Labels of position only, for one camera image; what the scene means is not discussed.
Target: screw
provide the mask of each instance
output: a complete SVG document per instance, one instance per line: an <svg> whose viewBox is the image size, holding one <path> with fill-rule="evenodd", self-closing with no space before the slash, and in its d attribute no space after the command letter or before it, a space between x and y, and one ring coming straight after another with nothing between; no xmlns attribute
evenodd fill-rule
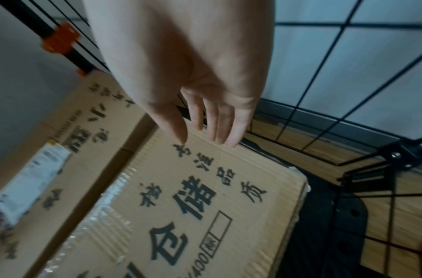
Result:
<svg viewBox="0 0 422 278"><path fill-rule="evenodd" d="M394 153L391 153L391 157L392 158L401 158L402 155L400 153L398 153L398 152L394 152Z"/></svg>

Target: pinky finger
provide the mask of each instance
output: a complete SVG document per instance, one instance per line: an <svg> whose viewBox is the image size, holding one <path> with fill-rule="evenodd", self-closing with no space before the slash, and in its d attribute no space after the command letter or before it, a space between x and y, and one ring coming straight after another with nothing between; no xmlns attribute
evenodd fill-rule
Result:
<svg viewBox="0 0 422 278"><path fill-rule="evenodd" d="M255 108L252 109L235 109L234 123L228 136L226 144L229 147L235 147L243 139L244 133L249 127Z"/></svg>

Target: skin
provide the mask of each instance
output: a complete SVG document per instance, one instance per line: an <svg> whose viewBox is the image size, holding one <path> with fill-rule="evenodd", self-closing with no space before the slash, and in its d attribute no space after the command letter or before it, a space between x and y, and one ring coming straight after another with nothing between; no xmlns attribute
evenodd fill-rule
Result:
<svg viewBox="0 0 422 278"><path fill-rule="evenodd" d="M273 47L273 0L85 0L101 53L123 89L170 137L192 126L236 146L263 92Z"/></svg>

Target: orange clip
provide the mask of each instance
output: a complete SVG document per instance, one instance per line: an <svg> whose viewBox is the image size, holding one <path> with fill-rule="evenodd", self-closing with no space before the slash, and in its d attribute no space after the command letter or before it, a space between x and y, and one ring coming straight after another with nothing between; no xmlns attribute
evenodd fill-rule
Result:
<svg viewBox="0 0 422 278"><path fill-rule="evenodd" d="M43 49L50 53L67 54L80 34L67 22L58 26L52 36L43 39Z"/></svg>

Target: box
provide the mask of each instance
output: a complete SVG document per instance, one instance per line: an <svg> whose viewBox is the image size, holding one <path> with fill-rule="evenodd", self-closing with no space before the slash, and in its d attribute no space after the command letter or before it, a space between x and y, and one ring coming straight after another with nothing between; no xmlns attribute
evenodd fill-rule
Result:
<svg viewBox="0 0 422 278"><path fill-rule="evenodd" d="M32 277L114 180L153 121L97 71L0 164L0 191L47 142L71 155L15 227L0 213L0 278Z"/></svg>
<svg viewBox="0 0 422 278"><path fill-rule="evenodd" d="M243 146L156 129L39 277L274 277L307 190Z"/></svg>

